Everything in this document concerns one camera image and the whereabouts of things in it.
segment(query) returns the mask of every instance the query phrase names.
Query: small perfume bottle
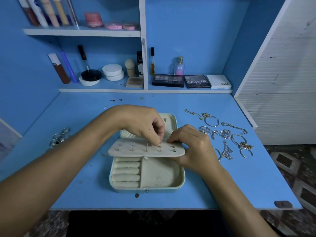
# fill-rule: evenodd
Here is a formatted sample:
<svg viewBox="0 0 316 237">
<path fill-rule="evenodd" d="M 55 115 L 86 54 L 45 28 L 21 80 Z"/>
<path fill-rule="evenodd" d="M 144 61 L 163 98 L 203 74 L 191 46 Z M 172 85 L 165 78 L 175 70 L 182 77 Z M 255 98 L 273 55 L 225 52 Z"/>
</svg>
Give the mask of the small perfume bottle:
<svg viewBox="0 0 316 237">
<path fill-rule="evenodd" d="M 184 74 L 184 65 L 183 56 L 178 56 L 178 63 L 174 65 L 174 75 L 183 75 Z"/>
<path fill-rule="evenodd" d="M 150 64 L 150 75 L 154 76 L 155 75 L 155 49 L 152 47 L 150 49 L 150 55 L 151 55 L 151 64 Z"/>
</svg>

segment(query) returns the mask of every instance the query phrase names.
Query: blue desk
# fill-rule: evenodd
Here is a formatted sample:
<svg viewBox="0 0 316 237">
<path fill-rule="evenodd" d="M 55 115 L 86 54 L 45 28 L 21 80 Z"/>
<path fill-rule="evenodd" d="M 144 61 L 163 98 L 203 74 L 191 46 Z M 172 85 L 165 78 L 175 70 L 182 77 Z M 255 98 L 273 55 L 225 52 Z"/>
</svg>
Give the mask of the blue desk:
<svg viewBox="0 0 316 237">
<path fill-rule="evenodd" d="M 219 118 L 220 122 L 245 128 L 248 131 L 245 137 L 248 143 L 254 146 L 254 157 L 242 158 L 237 145 L 228 140 L 228 146 L 234 151 L 232 153 L 234 159 L 222 159 L 221 164 L 229 171 L 255 208 L 276 209 L 274 205 L 276 200 L 288 200 L 294 208 L 301 208 L 230 94 L 61 92 L 12 153 L 0 164 L 0 180 L 42 155 L 47 150 L 53 134 L 65 127 L 70 127 L 71 134 L 74 134 L 103 112 L 105 106 L 109 108 L 121 104 L 151 106 L 158 112 L 170 112 L 176 115 L 179 127 L 187 123 L 196 128 L 205 126 L 204 121 L 199 120 L 197 116 L 184 112 L 184 109 L 188 109 L 198 113 L 208 112 Z M 221 125 L 214 129 L 230 129 L 234 134 L 241 133 L 241 130 Z M 89 160 L 52 206 L 52 210 L 217 208 L 202 179 L 189 170 L 185 170 L 184 186 L 173 193 L 148 192 L 135 198 L 135 194 L 114 192 L 108 180 L 113 158 L 107 155 L 107 150 L 118 137 L 118 133 L 112 136 Z M 212 144 L 222 151 L 223 140 L 216 136 Z"/>
</svg>

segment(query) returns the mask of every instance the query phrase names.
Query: eyeshadow palette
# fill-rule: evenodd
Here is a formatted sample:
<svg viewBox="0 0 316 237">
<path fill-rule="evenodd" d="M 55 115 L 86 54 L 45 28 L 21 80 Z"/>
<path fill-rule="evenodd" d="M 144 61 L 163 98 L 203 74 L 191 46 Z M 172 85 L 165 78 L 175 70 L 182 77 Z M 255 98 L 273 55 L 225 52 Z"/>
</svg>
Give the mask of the eyeshadow palette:
<svg viewBox="0 0 316 237">
<path fill-rule="evenodd" d="M 155 74 L 153 86 L 184 87 L 184 76 Z"/>
<path fill-rule="evenodd" d="M 211 84 L 204 75 L 185 75 L 185 84 L 187 88 L 210 88 Z"/>
</svg>

